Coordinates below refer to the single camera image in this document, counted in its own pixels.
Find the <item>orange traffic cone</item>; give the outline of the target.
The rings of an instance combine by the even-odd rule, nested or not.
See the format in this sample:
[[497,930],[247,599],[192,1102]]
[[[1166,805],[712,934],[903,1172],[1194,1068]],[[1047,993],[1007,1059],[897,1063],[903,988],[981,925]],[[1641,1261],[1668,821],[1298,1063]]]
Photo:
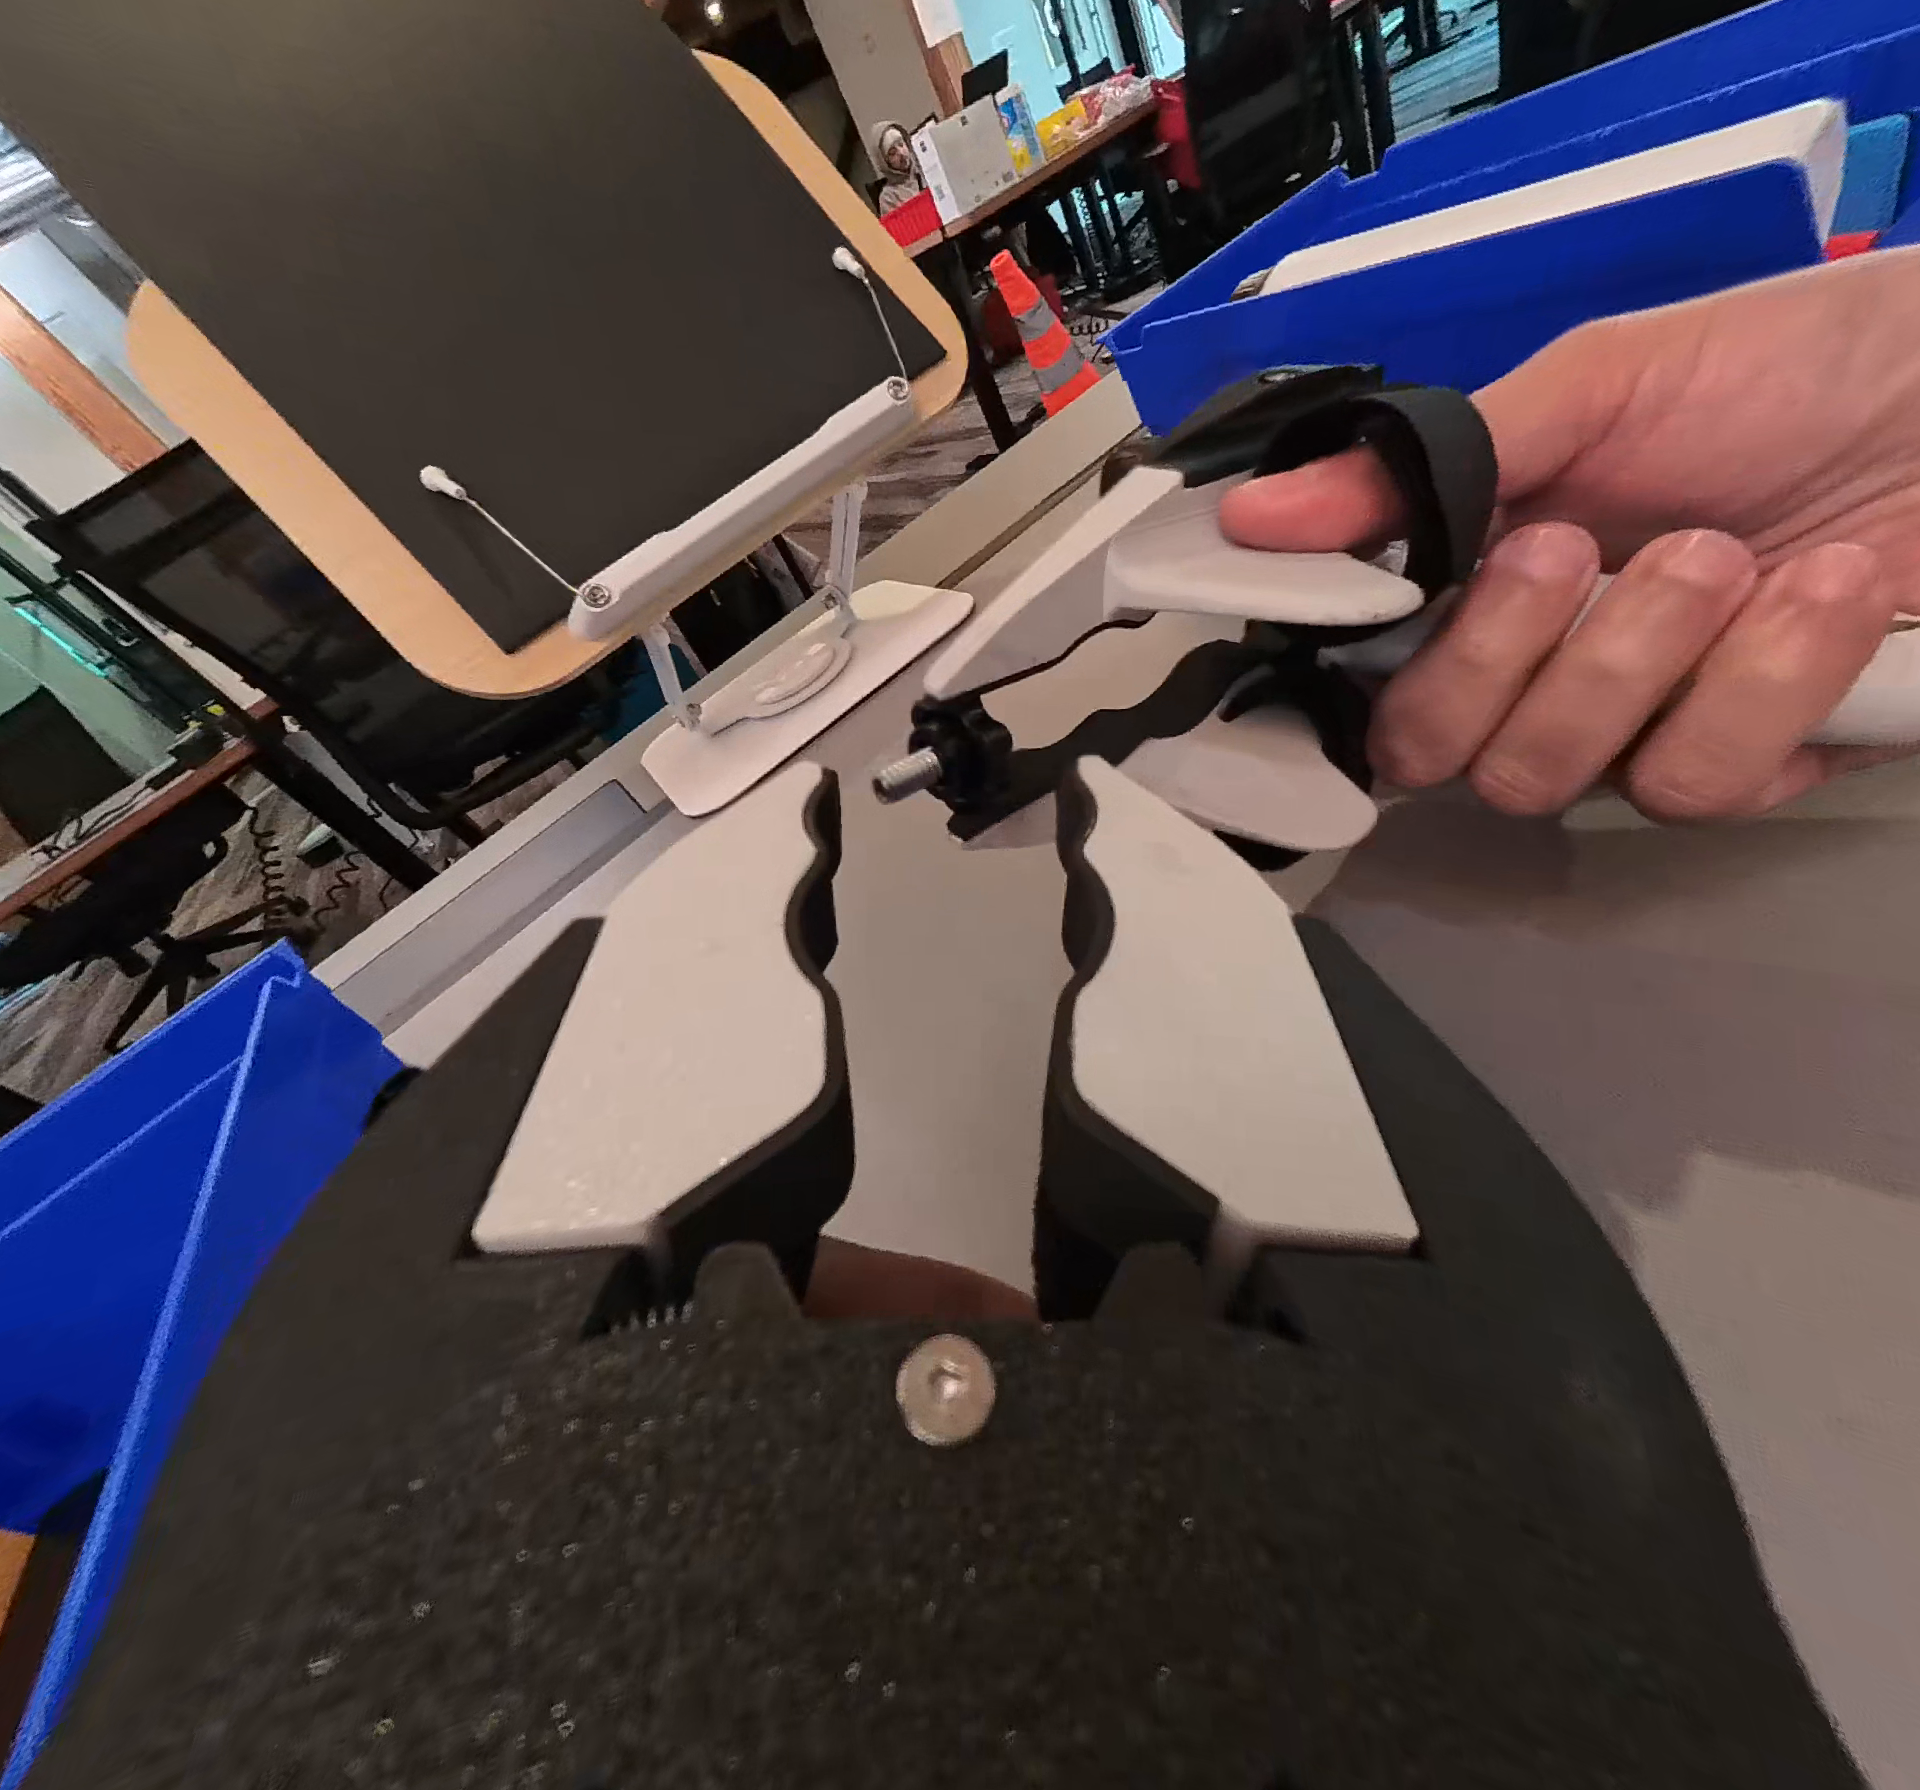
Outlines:
[[1091,353],[1068,330],[1048,286],[1038,283],[1007,247],[989,259],[981,324],[995,353],[1026,366],[1047,415],[1063,414],[1103,381]]

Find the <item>white cardboard box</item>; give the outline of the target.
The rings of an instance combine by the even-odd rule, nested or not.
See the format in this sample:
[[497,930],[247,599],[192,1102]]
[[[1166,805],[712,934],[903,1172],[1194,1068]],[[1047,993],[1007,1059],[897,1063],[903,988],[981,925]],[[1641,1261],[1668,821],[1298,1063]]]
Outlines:
[[1010,192],[1038,165],[1022,97],[1013,88],[924,121],[909,133],[909,149],[944,231]]

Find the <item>person's right hand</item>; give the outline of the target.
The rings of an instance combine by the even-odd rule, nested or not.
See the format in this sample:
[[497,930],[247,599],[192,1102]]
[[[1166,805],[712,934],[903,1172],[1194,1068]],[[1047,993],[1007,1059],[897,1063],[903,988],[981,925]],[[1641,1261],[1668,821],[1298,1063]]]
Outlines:
[[1809,735],[1916,614],[1915,247],[1582,324],[1478,409],[1488,543],[1375,698],[1381,784],[1732,821],[1910,756]]

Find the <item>black knob with screw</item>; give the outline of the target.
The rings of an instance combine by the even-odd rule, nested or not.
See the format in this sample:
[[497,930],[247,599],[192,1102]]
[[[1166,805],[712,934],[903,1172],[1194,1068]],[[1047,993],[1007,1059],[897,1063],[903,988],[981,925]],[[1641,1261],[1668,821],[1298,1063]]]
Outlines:
[[928,793],[952,818],[977,818],[1001,802],[1010,756],[1013,735],[981,696],[918,698],[909,707],[906,745],[874,767],[870,793],[883,805]]

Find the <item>blue plastic bin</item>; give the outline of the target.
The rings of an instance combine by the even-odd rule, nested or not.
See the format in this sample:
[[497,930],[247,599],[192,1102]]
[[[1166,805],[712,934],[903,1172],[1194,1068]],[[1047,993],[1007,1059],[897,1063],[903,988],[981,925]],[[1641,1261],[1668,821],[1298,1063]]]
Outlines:
[[2,1139],[2,1784],[100,1634],[182,1419],[241,1303],[405,1075],[277,946]]
[[1310,271],[1245,295],[1285,259],[1451,213],[1579,168],[1827,106],[1916,115],[1916,0],[1771,0],[1595,72],[1573,75],[1341,168],[1256,220],[1109,332],[1145,428],[1166,433],[1270,366],[1375,363],[1386,376],[1478,390],[1592,317],[1683,304],[1823,265],[1839,220],[1788,158],[1714,165],[1409,259]]

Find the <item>black office chair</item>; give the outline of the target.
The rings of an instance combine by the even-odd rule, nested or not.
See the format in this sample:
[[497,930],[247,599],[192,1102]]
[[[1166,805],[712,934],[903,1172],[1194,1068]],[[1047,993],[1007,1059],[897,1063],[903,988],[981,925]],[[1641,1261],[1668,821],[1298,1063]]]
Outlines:
[[1349,165],[1362,121],[1332,0],[1179,0],[1187,121],[1212,241]]

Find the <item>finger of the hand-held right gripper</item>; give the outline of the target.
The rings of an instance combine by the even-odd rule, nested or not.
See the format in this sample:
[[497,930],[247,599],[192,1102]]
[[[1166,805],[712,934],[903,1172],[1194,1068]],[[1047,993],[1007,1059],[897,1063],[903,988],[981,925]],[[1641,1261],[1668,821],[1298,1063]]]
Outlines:
[[1163,613],[1194,614],[1197,605],[1176,604],[1169,589],[1114,592],[1109,558],[1123,534],[1190,513],[1216,530],[1228,488],[1228,479],[1187,485],[1169,467],[1123,472],[929,657],[922,696],[958,702],[1044,672],[1105,625],[1145,625]]
[[1366,729],[1371,696],[1310,649],[1194,649],[1145,698],[993,756],[958,840],[1019,843],[1019,814],[1099,757],[1243,857],[1349,849],[1378,821]]

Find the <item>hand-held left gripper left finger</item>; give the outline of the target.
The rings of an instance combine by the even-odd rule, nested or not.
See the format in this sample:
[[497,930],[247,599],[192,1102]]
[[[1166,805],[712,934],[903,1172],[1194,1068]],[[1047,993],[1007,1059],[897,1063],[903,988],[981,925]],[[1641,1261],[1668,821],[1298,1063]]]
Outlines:
[[687,1303],[721,1246],[805,1297],[854,1184],[831,882],[837,775],[791,763],[613,894],[469,1242],[620,1252],[641,1306]]

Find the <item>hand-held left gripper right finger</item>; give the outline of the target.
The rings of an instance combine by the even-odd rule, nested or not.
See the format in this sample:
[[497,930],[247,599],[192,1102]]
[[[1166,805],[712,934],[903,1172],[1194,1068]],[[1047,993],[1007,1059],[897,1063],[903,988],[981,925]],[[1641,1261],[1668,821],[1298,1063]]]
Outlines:
[[1062,990],[1033,1297],[1091,1316],[1123,1261],[1190,1258],[1234,1306],[1274,1249],[1417,1252],[1375,1112],[1280,894],[1103,757],[1057,788]]

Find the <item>light blue object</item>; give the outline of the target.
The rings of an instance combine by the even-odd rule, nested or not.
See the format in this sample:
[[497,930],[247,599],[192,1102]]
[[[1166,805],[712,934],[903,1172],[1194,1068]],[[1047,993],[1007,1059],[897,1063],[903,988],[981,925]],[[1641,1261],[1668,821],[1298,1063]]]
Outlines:
[[1910,161],[1916,155],[1916,115],[1885,112],[1849,121],[1839,165],[1839,192],[1830,217],[1834,231],[1888,231],[1907,197]]

